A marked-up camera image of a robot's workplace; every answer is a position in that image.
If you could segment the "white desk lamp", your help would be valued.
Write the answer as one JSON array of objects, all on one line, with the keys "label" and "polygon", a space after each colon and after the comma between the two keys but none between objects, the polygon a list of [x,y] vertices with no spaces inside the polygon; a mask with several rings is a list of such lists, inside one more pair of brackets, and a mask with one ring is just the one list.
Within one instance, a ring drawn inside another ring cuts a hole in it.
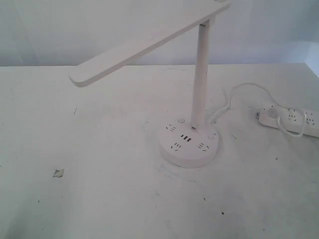
[{"label": "white desk lamp", "polygon": [[160,25],[146,29],[137,37],[73,67],[69,79],[77,87],[87,87],[198,27],[190,120],[168,122],[160,129],[158,142],[160,153],[168,162],[182,168],[202,167],[213,160],[219,143],[217,130],[208,128],[204,123],[209,32],[215,17],[229,7],[228,0],[187,0]]}]

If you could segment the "small torn paper scrap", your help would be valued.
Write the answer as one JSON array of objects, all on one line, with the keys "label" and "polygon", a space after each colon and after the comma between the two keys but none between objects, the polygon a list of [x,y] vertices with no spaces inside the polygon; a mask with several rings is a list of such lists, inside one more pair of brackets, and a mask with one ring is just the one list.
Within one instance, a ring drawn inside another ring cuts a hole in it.
[{"label": "small torn paper scrap", "polygon": [[52,177],[61,178],[63,177],[63,175],[64,175],[64,169],[60,169],[60,170],[56,169]]}]

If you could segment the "white power strip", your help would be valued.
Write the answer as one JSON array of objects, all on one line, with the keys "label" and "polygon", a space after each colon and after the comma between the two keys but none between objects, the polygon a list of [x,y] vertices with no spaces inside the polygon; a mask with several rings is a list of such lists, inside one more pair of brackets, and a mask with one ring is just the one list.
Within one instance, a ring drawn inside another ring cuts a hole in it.
[{"label": "white power strip", "polygon": [[[270,105],[272,103],[263,102],[263,105]],[[303,115],[292,108],[284,108],[275,105],[279,109],[280,125],[284,130],[289,133],[298,134],[301,130],[301,126],[303,123]],[[263,119],[261,116],[261,109],[258,113],[259,123],[263,126],[272,127],[276,129],[280,129],[278,126],[278,118],[277,119]],[[306,126],[304,130],[304,135],[319,137],[319,113],[311,110],[303,110],[306,114]]]}]

